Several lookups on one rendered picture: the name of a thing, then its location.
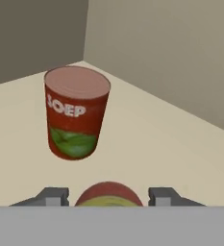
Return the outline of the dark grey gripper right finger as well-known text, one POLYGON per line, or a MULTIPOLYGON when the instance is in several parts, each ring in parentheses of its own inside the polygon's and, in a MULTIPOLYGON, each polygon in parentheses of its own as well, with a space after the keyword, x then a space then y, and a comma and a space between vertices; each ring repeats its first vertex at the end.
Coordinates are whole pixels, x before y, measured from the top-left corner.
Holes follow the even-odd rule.
POLYGON ((194 207, 200 203, 182 197, 172 187, 149 187, 148 205, 153 207, 194 207))

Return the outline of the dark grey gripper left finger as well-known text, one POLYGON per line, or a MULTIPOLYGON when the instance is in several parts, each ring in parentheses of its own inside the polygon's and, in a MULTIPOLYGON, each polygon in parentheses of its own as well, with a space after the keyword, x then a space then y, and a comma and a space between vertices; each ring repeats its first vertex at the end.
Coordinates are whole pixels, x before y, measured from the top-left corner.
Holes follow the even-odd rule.
POLYGON ((13 207, 68 207, 67 187, 45 187, 37 196, 12 204, 13 207))

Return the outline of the red and yellow can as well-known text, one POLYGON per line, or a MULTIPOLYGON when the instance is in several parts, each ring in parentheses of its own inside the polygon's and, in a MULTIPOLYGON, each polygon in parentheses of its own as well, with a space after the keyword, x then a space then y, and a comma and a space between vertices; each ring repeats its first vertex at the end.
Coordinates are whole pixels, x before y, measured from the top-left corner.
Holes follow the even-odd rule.
POLYGON ((87 188, 77 200, 76 207, 142 207, 137 194, 124 184, 102 182, 87 188))

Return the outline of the red soup can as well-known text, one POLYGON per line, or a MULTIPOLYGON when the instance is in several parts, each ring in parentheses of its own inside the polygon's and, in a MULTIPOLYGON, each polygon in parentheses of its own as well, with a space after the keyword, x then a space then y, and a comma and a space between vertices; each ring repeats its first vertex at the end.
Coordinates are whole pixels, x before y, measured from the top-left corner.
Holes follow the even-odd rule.
POLYGON ((57 157, 81 160, 96 149, 111 91, 101 73, 78 65, 44 75, 48 145, 57 157))

